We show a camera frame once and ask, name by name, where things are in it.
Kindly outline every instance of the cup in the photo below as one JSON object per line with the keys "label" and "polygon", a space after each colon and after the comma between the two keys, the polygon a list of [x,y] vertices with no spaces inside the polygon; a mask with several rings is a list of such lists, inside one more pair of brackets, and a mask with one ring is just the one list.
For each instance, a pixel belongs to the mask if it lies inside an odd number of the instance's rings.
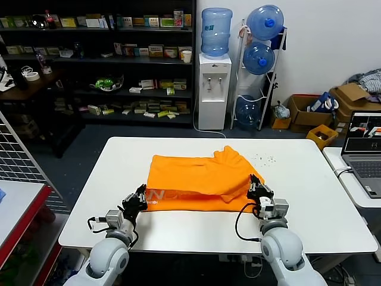
{"label": "cup", "polygon": [[192,51],[182,51],[182,53],[184,63],[189,64],[192,59]]}

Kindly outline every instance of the wire mesh panel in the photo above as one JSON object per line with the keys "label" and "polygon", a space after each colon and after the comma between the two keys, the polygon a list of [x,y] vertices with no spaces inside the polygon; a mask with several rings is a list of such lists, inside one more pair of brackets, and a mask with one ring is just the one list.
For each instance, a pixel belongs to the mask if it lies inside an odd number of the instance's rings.
{"label": "wire mesh panel", "polygon": [[45,204],[56,213],[69,214],[62,196],[42,171],[20,138],[0,112],[0,179],[47,184],[52,192]]}

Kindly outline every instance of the blue water bottle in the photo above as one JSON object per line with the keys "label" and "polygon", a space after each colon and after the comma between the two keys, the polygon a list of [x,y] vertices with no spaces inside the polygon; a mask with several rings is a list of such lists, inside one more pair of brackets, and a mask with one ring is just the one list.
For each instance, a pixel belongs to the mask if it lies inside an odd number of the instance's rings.
{"label": "blue water bottle", "polygon": [[241,127],[251,129],[258,126],[261,117],[260,102],[251,95],[242,95],[237,98],[236,118]]}
{"label": "blue water bottle", "polygon": [[219,57],[229,50],[230,22],[233,12],[226,8],[207,8],[202,11],[201,51]]}
{"label": "blue water bottle", "polygon": [[283,13],[278,7],[265,5],[251,12],[246,24],[256,39],[266,41],[280,33],[284,21]]}
{"label": "blue water bottle", "polygon": [[256,75],[267,73],[273,67],[275,55],[272,49],[263,43],[253,42],[245,48],[243,64],[246,69]]}

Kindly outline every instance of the laptop screen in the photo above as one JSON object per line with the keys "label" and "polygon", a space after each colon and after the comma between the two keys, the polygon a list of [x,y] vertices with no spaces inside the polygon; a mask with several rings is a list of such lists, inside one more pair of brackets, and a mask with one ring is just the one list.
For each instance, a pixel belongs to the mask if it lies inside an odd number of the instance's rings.
{"label": "laptop screen", "polygon": [[354,111],[343,153],[381,153],[381,111]]}

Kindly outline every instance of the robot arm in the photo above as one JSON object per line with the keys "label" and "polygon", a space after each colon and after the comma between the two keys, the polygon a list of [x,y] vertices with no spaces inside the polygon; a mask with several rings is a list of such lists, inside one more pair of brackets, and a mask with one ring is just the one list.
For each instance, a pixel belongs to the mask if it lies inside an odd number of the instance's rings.
{"label": "robot arm", "polygon": [[260,220],[262,254],[270,264],[278,286],[326,286],[324,278],[313,269],[304,254],[299,236],[287,227],[287,201],[273,196],[274,192],[268,186],[251,175],[247,197],[257,204],[253,214]]}
{"label": "robot arm", "polygon": [[135,244],[136,217],[147,209],[145,200],[146,185],[140,186],[134,194],[122,201],[119,210],[109,210],[104,218],[108,224],[106,238],[95,244],[90,257],[79,270],[70,277],[64,286],[112,286],[129,261],[128,250]]}

